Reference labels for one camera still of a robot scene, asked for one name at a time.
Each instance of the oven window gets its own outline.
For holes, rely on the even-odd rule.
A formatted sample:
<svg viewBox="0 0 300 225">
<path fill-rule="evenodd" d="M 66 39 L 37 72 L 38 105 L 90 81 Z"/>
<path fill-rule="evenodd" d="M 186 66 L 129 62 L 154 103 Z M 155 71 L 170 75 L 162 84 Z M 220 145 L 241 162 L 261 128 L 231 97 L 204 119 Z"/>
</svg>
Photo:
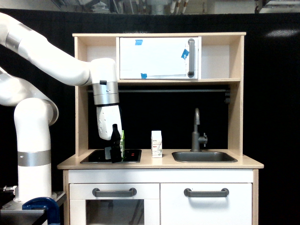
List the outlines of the oven window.
<svg viewBox="0 0 300 225">
<path fill-rule="evenodd" d="M 144 200 L 87 200 L 87 225 L 143 225 Z"/>
</svg>

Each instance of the small carton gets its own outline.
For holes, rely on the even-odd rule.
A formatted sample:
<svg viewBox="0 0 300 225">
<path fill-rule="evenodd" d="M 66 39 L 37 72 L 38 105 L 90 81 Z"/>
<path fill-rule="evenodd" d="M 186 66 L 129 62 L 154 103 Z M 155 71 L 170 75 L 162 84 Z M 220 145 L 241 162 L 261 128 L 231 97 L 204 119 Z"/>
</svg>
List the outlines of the small carton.
<svg viewBox="0 0 300 225">
<path fill-rule="evenodd" d="M 153 158 L 161 158 L 163 156 L 163 142 L 160 130 L 152 130 L 151 132 L 151 149 Z"/>
</svg>

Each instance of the cabinet handle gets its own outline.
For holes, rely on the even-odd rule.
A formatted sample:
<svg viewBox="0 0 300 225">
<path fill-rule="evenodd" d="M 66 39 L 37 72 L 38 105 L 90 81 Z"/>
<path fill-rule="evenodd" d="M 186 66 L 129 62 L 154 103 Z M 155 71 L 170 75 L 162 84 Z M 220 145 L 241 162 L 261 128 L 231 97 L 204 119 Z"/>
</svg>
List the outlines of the cabinet handle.
<svg viewBox="0 0 300 225">
<path fill-rule="evenodd" d="M 192 78 L 195 73 L 195 40 L 194 39 L 189 39 L 188 40 L 188 45 L 189 45 L 189 65 L 188 65 L 188 73 L 187 76 L 189 78 Z"/>
<path fill-rule="evenodd" d="M 136 195 L 136 189 L 131 188 L 129 191 L 100 191 L 99 188 L 93 189 L 95 197 L 132 197 Z"/>
<path fill-rule="evenodd" d="M 221 191 L 192 191 L 186 188 L 183 193 L 186 197 L 190 198 L 222 198 L 229 195 L 229 190 L 223 188 Z"/>
</svg>

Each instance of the robotic arm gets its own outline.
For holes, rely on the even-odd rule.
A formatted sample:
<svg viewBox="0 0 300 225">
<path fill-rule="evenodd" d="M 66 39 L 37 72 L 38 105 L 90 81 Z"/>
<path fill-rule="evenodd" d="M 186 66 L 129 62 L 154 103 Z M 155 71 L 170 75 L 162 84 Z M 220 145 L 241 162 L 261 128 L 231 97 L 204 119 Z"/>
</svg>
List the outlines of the robotic arm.
<svg viewBox="0 0 300 225">
<path fill-rule="evenodd" d="M 0 13 L 0 44 L 62 83 L 73 86 L 92 84 L 99 136 L 111 141 L 112 161 L 120 161 L 120 147 L 117 148 L 122 126 L 114 60 L 77 60 L 50 44 L 44 36 L 3 13 Z"/>
<path fill-rule="evenodd" d="M 17 202 L 52 195 L 49 126 L 58 119 L 58 108 L 40 90 L 0 68 L 0 105 L 16 106 L 18 148 Z"/>
</svg>

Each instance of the gray faucet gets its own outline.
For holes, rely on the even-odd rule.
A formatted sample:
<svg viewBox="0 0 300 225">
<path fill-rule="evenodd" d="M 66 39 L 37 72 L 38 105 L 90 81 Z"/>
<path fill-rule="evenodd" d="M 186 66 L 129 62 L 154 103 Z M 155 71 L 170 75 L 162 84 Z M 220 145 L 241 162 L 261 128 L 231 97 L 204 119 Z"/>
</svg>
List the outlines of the gray faucet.
<svg viewBox="0 0 300 225">
<path fill-rule="evenodd" d="M 200 113 L 199 109 L 195 109 L 195 117 L 194 117 L 194 131 L 192 132 L 192 149 L 191 151 L 198 152 L 200 150 L 200 144 L 207 144 L 207 136 L 204 133 L 203 136 L 200 136 L 198 132 L 198 125 L 200 125 Z"/>
</svg>

